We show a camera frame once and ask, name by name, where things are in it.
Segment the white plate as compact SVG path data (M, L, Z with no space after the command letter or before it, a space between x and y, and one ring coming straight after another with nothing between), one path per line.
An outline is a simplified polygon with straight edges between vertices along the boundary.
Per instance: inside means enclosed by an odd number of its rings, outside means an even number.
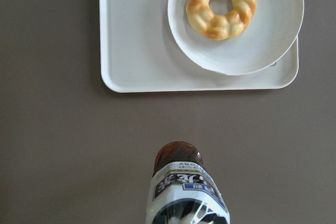
M304 14L304 0L257 0L256 12L241 35L214 41L189 25L186 3L168 0L177 45L202 68L231 76L250 74L279 60L296 40Z

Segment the tea bottle white cap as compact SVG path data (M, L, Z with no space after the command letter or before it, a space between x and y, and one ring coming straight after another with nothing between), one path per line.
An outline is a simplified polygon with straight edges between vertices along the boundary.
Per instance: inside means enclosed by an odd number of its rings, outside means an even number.
M192 144L164 145L155 158L145 223L230 223L230 214Z

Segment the cream rabbit tray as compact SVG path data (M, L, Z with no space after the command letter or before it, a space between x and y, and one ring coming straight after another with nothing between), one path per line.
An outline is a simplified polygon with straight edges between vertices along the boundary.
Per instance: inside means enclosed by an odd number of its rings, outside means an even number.
M177 45L168 0L99 0L101 76L116 92L279 89L299 68L298 39L265 69L231 76L193 62Z

